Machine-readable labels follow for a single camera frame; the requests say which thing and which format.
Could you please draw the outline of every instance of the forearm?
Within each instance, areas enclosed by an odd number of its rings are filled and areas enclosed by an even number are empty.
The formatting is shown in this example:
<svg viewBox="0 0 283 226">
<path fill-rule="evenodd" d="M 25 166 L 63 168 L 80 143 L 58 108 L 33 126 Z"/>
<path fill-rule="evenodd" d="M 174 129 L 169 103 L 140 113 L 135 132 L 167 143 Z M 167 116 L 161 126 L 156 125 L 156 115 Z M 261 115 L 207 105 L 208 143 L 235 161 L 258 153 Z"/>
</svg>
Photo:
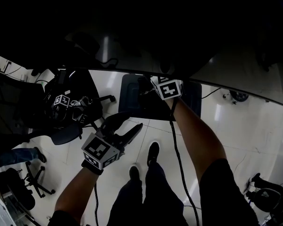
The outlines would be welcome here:
<svg viewBox="0 0 283 226">
<path fill-rule="evenodd" d="M 166 102 L 172 108 L 173 100 Z M 177 101 L 174 117 L 200 181 L 202 174 L 212 162 L 226 158 L 224 148 L 211 128 L 181 99 Z"/>
<path fill-rule="evenodd" d="M 69 213 L 80 224 L 98 177 L 87 168 L 82 168 L 58 198 L 55 211 Z"/>
</svg>

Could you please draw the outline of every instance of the jeans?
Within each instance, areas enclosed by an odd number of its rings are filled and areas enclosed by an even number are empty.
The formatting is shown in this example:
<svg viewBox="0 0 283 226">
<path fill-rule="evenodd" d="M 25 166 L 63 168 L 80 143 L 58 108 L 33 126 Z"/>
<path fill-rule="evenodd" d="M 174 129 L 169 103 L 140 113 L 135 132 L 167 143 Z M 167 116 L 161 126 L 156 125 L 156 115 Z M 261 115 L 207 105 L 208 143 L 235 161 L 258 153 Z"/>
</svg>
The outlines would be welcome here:
<svg viewBox="0 0 283 226">
<path fill-rule="evenodd" d="M 18 148 L 0 154 L 0 167 L 38 159 L 35 148 Z"/>
<path fill-rule="evenodd" d="M 112 206 L 111 225 L 185 225 L 183 203 L 169 186 L 157 162 L 151 162 L 146 175 L 146 198 L 142 203 L 142 181 L 124 185 Z"/>
</svg>

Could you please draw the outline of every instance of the chair wheel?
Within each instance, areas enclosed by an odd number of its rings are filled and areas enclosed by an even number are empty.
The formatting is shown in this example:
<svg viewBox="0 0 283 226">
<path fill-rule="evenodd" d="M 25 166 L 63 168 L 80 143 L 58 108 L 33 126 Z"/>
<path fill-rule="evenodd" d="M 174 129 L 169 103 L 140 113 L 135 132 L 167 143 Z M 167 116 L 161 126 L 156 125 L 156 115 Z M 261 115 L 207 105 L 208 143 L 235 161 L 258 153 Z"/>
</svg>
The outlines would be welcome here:
<svg viewBox="0 0 283 226">
<path fill-rule="evenodd" d="M 115 99 L 115 97 L 114 96 L 112 96 L 111 98 L 110 98 L 110 101 L 111 102 L 115 102 L 117 99 Z"/>
</svg>

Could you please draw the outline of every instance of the black shirt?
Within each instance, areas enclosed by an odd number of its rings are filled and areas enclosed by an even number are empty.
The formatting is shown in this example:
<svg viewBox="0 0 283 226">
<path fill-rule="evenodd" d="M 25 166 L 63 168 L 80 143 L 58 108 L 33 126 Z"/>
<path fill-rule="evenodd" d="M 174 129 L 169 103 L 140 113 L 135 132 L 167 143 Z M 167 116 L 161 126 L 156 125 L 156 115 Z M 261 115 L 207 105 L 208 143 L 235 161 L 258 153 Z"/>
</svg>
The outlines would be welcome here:
<svg viewBox="0 0 283 226">
<path fill-rule="evenodd" d="M 200 180 L 200 202 L 204 226 L 258 225 L 254 210 L 235 183 L 227 159 L 216 160 L 203 174 Z M 68 213 L 56 211 L 48 225 L 79 224 Z"/>
</svg>

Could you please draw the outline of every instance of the tiled floor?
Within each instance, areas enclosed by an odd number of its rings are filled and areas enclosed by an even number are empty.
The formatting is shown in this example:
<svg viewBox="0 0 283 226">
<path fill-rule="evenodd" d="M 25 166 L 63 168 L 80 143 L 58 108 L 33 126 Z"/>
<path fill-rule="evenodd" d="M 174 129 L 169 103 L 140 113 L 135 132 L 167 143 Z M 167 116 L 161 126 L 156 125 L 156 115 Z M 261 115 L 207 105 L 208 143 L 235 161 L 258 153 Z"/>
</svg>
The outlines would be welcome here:
<svg viewBox="0 0 283 226">
<path fill-rule="evenodd" d="M 90 72 L 99 95 L 112 94 L 118 102 L 124 73 Z M 45 72 L 39 79 L 50 80 L 51 78 L 52 74 Z M 29 77 L 28 81 L 34 81 L 34 78 Z M 211 86 L 202 85 L 202 95 L 205 96 L 215 89 Z M 255 97 L 249 97 L 246 102 L 233 105 L 228 99 L 222 98 L 223 93 L 227 92 L 221 89 L 202 100 L 201 118 L 212 128 L 224 145 L 238 187 L 243 191 L 248 178 L 256 172 L 260 172 L 266 180 L 283 183 L 283 107 L 274 103 L 266 103 L 264 100 Z M 117 102 L 105 102 L 104 117 L 117 113 Z M 100 226 L 107 224 L 112 204 L 119 189 L 128 181 L 128 168 L 133 162 L 137 162 L 142 169 L 141 178 L 143 188 L 145 188 L 146 158 L 149 143 L 152 140 L 158 140 L 161 143 L 158 162 L 165 170 L 170 186 L 184 204 L 189 205 L 181 181 L 169 123 L 167 121 L 130 118 L 117 133 L 122 135 L 141 122 L 144 126 L 134 141 L 127 146 L 125 155 L 119 161 L 113 163 L 113 166 L 105 168 L 98 180 Z M 175 130 L 187 187 L 196 206 L 200 207 L 199 186 L 195 170 L 177 125 L 175 125 Z M 31 213 L 41 225 L 47 225 L 47 216 L 52 215 L 57 198 L 80 170 L 83 161 L 81 147 L 91 131 L 93 129 L 85 128 L 82 140 L 76 139 L 65 145 L 56 146 L 46 137 L 38 137 L 27 145 L 21 145 L 38 146 L 42 149 L 48 159 L 45 164 L 46 171 L 42 183 L 50 189 L 56 190 L 56 194 L 47 195 L 40 199 L 32 188 L 36 206 L 31 210 Z M 24 163 L 17 165 L 17 167 L 25 169 Z M 92 193 L 84 213 L 82 225 L 95 225 L 94 208 L 95 198 L 94 193 Z M 267 216 L 266 213 L 261 212 L 256 207 L 254 209 L 262 223 L 264 217 Z M 184 215 L 189 225 L 195 225 L 194 212 L 191 207 L 185 207 Z"/>
</svg>

